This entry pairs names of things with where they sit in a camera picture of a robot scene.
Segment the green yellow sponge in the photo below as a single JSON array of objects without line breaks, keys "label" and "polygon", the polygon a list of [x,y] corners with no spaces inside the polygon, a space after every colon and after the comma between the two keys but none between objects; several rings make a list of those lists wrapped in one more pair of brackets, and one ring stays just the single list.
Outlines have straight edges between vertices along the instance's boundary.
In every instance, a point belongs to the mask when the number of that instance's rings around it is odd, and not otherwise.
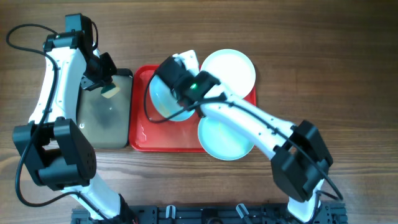
[{"label": "green yellow sponge", "polygon": [[109,85],[105,85],[104,87],[102,87],[101,95],[105,98],[111,98],[119,91],[120,91],[119,85],[115,82],[112,82]]}]

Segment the light blue plate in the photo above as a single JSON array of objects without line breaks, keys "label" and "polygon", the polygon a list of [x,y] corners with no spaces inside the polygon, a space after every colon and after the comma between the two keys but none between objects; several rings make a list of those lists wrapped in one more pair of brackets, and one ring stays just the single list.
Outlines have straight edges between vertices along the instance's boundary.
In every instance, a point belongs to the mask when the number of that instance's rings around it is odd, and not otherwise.
[{"label": "light blue plate", "polygon": [[238,160],[254,147],[242,134],[208,117],[198,124],[198,140],[209,155],[223,161]]},{"label": "light blue plate", "polygon": [[149,94],[155,109],[165,118],[183,110],[172,96],[170,88],[157,75],[150,81]]}]

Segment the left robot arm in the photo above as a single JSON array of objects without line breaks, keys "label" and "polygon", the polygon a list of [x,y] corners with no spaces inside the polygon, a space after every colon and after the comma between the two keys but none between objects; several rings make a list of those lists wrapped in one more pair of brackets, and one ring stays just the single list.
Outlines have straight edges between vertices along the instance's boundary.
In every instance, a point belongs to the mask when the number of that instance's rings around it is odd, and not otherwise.
[{"label": "left robot arm", "polygon": [[[79,89],[111,83],[116,67],[110,56],[95,54],[91,34],[82,30],[53,32],[39,53],[47,62],[39,102],[27,125],[15,127],[12,134],[21,155],[17,198],[28,207],[44,207],[69,195],[97,223],[137,223],[123,197],[96,173],[95,151],[75,121]],[[36,185],[61,195],[45,202],[27,201],[21,191],[23,167]]]}]

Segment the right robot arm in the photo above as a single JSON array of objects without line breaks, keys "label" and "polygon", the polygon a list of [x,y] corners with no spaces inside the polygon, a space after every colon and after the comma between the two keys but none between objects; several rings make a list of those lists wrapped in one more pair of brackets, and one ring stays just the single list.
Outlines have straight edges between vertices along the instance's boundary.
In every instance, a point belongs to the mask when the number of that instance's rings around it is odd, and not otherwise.
[{"label": "right robot arm", "polygon": [[256,81],[248,56],[223,49],[200,65],[189,50],[170,56],[157,74],[185,110],[197,110],[258,147],[271,162],[276,186],[289,196],[287,211],[302,223],[314,221],[321,187],[331,181],[332,156],[311,122],[295,125],[245,100]]}]

